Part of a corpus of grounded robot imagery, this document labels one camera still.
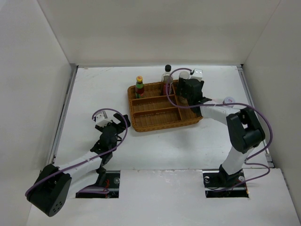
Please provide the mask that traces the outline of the silver cap blue spice jar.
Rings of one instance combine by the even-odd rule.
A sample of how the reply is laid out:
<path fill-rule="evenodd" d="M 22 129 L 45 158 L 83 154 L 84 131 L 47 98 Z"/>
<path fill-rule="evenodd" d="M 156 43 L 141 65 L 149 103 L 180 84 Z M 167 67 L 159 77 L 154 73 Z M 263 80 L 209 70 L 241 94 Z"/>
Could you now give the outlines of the silver cap blue spice jar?
<path fill-rule="evenodd" d="M 179 74 L 179 82 L 186 81 L 190 78 L 190 73 L 188 71 L 182 71 Z"/>

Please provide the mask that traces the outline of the black cap clear sauce bottle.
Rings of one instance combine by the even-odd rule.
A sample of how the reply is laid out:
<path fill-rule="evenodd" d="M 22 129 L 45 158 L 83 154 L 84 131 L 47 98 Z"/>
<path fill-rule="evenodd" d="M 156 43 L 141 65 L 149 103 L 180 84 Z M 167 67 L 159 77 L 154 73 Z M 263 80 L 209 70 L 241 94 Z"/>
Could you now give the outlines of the black cap clear sauce bottle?
<path fill-rule="evenodd" d="M 162 74 L 161 78 L 163 96 L 172 94 L 173 76 L 170 76 L 171 69 L 171 65 L 165 65 L 165 72 Z"/>

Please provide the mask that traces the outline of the yellow cap red sauce bottle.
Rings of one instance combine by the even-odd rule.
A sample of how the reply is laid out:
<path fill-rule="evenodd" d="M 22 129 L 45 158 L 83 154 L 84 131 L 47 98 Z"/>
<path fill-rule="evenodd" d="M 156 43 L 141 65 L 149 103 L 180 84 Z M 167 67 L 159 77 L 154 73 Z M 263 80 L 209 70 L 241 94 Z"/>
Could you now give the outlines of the yellow cap red sauce bottle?
<path fill-rule="evenodd" d="M 135 97 L 143 98 L 143 95 L 144 95 L 143 77 L 137 76 L 136 77 L 136 85 L 135 85 Z"/>

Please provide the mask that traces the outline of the black cap pepper grinder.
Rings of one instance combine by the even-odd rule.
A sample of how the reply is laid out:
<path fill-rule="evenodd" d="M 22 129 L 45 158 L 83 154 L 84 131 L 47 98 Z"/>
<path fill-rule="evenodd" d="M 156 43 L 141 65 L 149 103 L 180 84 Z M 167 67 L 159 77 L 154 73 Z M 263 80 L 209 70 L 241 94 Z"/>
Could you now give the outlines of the black cap pepper grinder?
<path fill-rule="evenodd" d="M 180 102 L 181 102 L 182 104 L 187 104 L 187 103 L 188 103 L 187 99 L 184 98 L 184 97 L 179 97 L 179 100 L 180 100 Z"/>

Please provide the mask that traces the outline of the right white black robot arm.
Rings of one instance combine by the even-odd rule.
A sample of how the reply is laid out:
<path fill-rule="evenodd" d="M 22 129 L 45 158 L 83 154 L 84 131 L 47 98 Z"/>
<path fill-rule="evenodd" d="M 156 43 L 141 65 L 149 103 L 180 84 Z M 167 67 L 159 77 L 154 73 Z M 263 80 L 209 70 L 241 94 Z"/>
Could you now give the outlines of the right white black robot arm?
<path fill-rule="evenodd" d="M 187 100 L 191 111 L 198 117 L 214 119 L 227 126 L 231 150 L 220 165 L 218 173 L 204 176 L 205 187 L 220 188 L 234 185 L 249 154 L 264 139 L 265 133 L 253 108 L 235 109 L 219 106 L 213 100 L 204 97 L 204 82 L 197 79 L 180 78 L 177 82 L 176 95 Z"/>

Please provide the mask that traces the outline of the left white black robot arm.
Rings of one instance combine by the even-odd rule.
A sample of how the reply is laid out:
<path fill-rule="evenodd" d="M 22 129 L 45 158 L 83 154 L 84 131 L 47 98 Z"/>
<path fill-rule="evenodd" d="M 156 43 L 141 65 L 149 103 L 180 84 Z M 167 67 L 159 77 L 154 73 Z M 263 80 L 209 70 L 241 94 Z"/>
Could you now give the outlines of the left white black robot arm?
<path fill-rule="evenodd" d="M 128 115 L 116 112 L 109 120 L 105 111 L 93 115 L 95 128 L 101 133 L 94 146 L 83 156 L 61 166 L 49 164 L 40 172 L 34 185 L 25 197 L 33 206 L 52 217 L 57 214 L 70 197 L 110 193 L 110 182 L 106 179 L 104 166 L 111 160 L 113 152 L 124 141 L 131 126 Z"/>

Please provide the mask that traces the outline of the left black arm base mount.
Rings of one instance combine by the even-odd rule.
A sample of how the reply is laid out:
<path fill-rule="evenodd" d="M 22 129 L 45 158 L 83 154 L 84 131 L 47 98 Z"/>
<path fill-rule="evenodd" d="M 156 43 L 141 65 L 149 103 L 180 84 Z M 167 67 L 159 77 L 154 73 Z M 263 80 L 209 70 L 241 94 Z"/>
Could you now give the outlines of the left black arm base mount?
<path fill-rule="evenodd" d="M 96 172 L 99 173 L 99 176 L 95 183 L 88 185 L 87 188 L 84 188 L 84 191 L 78 191 L 75 197 L 85 199 L 119 198 L 120 171 L 100 169 Z"/>

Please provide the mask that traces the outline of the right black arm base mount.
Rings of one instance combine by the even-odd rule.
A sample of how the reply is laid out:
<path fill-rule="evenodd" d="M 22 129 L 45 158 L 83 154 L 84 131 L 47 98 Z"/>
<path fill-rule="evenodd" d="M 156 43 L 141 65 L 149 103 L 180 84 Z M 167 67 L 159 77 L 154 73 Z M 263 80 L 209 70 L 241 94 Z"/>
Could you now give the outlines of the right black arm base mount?
<path fill-rule="evenodd" d="M 203 171 L 206 198 L 248 198 L 246 184 L 239 184 L 244 180 L 243 170 L 226 181 L 220 176 L 219 170 Z"/>

